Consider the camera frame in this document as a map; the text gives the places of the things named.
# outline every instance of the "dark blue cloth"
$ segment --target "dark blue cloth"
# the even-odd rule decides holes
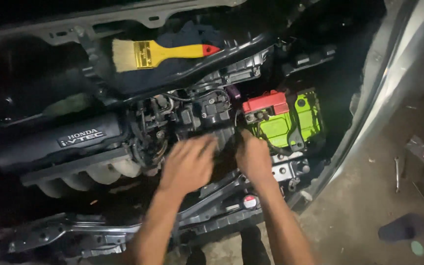
[[[188,21],[178,33],[165,33],[155,40],[159,45],[173,48],[192,44],[210,44],[219,48],[224,47],[220,32],[212,26],[195,25]],[[140,93],[149,88],[163,84],[165,77],[192,67],[197,59],[169,58],[153,69],[144,69],[118,73],[116,81],[121,93]]]

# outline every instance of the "red brush tip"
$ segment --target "red brush tip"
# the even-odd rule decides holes
[[[217,48],[215,46],[207,45],[207,44],[202,45],[202,52],[203,52],[204,56],[209,56],[209,55],[214,54],[218,51],[220,51],[220,48]]]

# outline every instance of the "red battery terminal cover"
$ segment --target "red battery terminal cover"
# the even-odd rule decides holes
[[[277,92],[275,90],[271,90],[269,93],[264,93],[260,97],[252,98],[243,103],[243,112],[246,114],[271,106],[274,108],[274,115],[289,112],[286,95],[283,92]]]

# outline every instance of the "honda i-vtec logo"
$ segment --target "honda i-vtec logo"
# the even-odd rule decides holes
[[[59,138],[58,144],[60,145],[60,147],[67,147],[70,145],[86,142],[103,136],[105,136],[103,131],[99,129],[91,129]]]

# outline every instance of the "engine cover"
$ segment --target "engine cover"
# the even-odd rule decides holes
[[[127,131],[114,113],[49,131],[33,134],[9,146],[0,147],[2,172],[40,169],[67,161],[68,157],[82,157],[110,144],[123,141]]]

